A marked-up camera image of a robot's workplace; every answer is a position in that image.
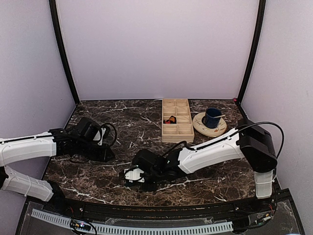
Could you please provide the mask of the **black red yellow argyle sock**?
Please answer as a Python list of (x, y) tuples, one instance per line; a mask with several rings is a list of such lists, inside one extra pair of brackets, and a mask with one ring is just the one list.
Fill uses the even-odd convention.
[(164, 124), (177, 124), (177, 118), (175, 116), (170, 116), (163, 121)]

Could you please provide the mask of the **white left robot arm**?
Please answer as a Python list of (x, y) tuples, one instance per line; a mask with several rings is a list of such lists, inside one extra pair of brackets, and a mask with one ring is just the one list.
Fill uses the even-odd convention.
[(112, 146), (117, 130), (111, 123), (99, 125), (83, 117), (69, 129), (50, 129), (33, 136), (0, 140), (0, 188), (49, 202), (58, 213), (69, 203), (58, 184), (17, 172), (10, 164), (39, 157), (79, 155), (89, 161), (108, 162), (115, 157)]

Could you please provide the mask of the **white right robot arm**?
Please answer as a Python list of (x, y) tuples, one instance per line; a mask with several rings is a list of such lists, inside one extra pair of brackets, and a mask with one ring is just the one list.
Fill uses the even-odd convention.
[(268, 122), (254, 123), (249, 119), (238, 121), (237, 127), (204, 143), (180, 148), (175, 145), (163, 155), (148, 149), (137, 152), (132, 168), (124, 171), (130, 183), (142, 183), (146, 190), (158, 182), (173, 181), (200, 169), (225, 161), (245, 158), (254, 172), (255, 195), (250, 209), (261, 212), (272, 195), (274, 170), (278, 165), (271, 133), (262, 128)]

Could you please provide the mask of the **wooden compartment tray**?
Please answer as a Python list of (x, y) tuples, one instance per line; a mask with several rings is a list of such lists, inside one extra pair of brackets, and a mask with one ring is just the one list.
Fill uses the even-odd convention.
[[(170, 116), (177, 118), (177, 124), (164, 124), (163, 121)], [(179, 143), (194, 141), (194, 128), (188, 99), (162, 100), (162, 142)]]

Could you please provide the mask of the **beige ceramic plate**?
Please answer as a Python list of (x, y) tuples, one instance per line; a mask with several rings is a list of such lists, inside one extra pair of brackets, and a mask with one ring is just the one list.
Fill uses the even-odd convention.
[(227, 130), (227, 124), (223, 117), (209, 118), (205, 112), (196, 114), (192, 124), (196, 131), (212, 138), (221, 136)]

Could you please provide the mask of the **blue enamel mug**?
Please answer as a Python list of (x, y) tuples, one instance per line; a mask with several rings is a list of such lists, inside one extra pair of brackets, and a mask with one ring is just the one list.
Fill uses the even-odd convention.
[(209, 129), (214, 129), (218, 126), (221, 119), (221, 111), (216, 108), (208, 108), (202, 118), (202, 123)]

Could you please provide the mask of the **black front table rail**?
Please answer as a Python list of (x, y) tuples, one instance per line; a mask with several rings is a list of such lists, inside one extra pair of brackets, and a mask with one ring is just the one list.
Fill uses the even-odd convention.
[(52, 203), (44, 203), (44, 209), (61, 215), (80, 219), (104, 221), (108, 218), (121, 219), (191, 219), (212, 217), (214, 219), (239, 219), (261, 212), (274, 212), (277, 208), (275, 197), (258, 200), (255, 197), (230, 202), (193, 206), (121, 206), (83, 202), (65, 199), (63, 209)]

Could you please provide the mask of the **black left frame post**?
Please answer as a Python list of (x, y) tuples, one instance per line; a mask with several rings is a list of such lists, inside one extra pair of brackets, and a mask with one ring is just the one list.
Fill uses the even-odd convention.
[(69, 62), (67, 59), (67, 53), (66, 53), (65, 44), (63, 41), (63, 37), (62, 37), (61, 25), (60, 25), (60, 20), (58, 16), (57, 2), (55, 0), (49, 0), (49, 8), (50, 8), (50, 14), (51, 14), (51, 19), (52, 19), (52, 24), (53, 24), (53, 29), (54, 29), (54, 34), (55, 34), (55, 38), (57, 42), (59, 55), (61, 58), (61, 62), (63, 65), (63, 69), (65, 72), (65, 76), (67, 79), (67, 83), (68, 83), (72, 98), (74, 100), (75, 105), (77, 106), (80, 103), (80, 99), (79, 99), (79, 95), (74, 84), (74, 79), (73, 79)]

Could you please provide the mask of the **black frame post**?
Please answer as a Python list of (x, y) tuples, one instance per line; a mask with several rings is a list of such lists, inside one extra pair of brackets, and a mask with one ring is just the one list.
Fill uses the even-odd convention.
[(266, 8), (266, 0), (259, 0), (256, 24), (255, 24), (254, 34), (253, 34), (253, 38), (252, 38), (250, 53), (249, 53), (249, 57), (248, 57), (247, 65), (246, 65), (246, 70), (245, 70), (245, 73), (243, 76), (242, 84), (241, 84), (239, 94), (237, 97), (237, 105), (238, 106), (241, 105), (241, 103), (244, 99), (245, 92), (246, 92), (248, 82), (250, 79), (250, 75), (252, 72), (252, 68), (254, 65), (255, 56), (257, 53), (258, 44), (259, 44), (261, 31), (262, 31), (265, 8)]
[(59, 55), (61, 58), (61, 62), (63, 65), (63, 69), (65, 72), (65, 76), (67, 79), (67, 83), (68, 83), (72, 98), (74, 100), (75, 105), (77, 106), (80, 103), (80, 99), (79, 99), (79, 95), (74, 84), (74, 79), (73, 79), (69, 62), (67, 59), (67, 53), (66, 53), (65, 44), (63, 41), (63, 37), (62, 37), (61, 25), (60, 25), (60, 20), (58, 16), (57, 2), (55, 0), (49, 0), (49, 8), (50, 8), (50, 14), (51, 14), (51, 19), (52, 19), (52, 24), (53, 24), (53, 29), (54, 29), (54, 34), (55, 34), (55, 38), (57, 42)]

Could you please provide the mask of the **black right frame post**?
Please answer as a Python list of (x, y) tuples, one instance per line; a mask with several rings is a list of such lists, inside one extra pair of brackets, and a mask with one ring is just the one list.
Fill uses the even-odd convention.
[(245, 73), (243, 76), (242, 84), (241, 84), (239, 94), (237, 97), (237, 105), (238, 106), (241, 105), (241, 103), (244, 99), (245, 92), (246, 92), (248, 82), (250, 79), (250, 75), (252, 72), (252, 68), (254, 65), (255, 56), (257, 53), (258, 44), (259, 44), (261, 31), (262, 31), (265, 8), (266, 8), (266, 0), (259, 0), (256, 24), (255, 24), (254, 34), (253, 34), (253, 38), (252, 38), (250, 53), (249, 53), (249, 57), (248, 57), (247, 65), (246, 65), (246, 70), (245, 70)]

